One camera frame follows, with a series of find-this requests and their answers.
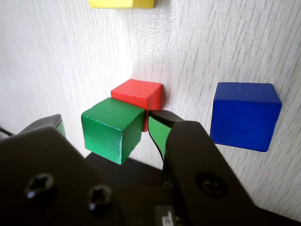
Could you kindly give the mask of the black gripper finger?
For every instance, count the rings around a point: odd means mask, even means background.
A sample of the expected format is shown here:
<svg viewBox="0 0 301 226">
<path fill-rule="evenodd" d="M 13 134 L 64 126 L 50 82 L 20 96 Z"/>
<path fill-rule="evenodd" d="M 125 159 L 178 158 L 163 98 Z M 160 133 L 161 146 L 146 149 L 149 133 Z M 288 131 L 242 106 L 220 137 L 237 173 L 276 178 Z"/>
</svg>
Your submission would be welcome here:
<svg viewBox="0 0 301 226">
<path fill-rule="evenodd" d="M 55 114 L 1 141 L 1 225 L 123 224 L 112 190 L 62 131 Z"/>
</svg>

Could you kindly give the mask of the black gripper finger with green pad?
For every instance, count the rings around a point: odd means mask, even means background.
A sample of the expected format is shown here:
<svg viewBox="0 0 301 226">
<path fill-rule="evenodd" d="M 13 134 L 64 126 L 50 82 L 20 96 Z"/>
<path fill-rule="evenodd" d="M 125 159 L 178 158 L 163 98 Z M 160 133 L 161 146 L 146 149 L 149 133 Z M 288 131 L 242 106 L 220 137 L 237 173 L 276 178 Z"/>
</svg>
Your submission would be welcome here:
<svg viewBox="0 0 301 226">
<path fill-rule="evenodd" d="M 187 226 L 297 226 L 298 221 L 257 207 L 203 126 L 166 110 L 148 112 L 148 122 L 169 128 L 165 178 L 173 185 Z"/>
</svg>

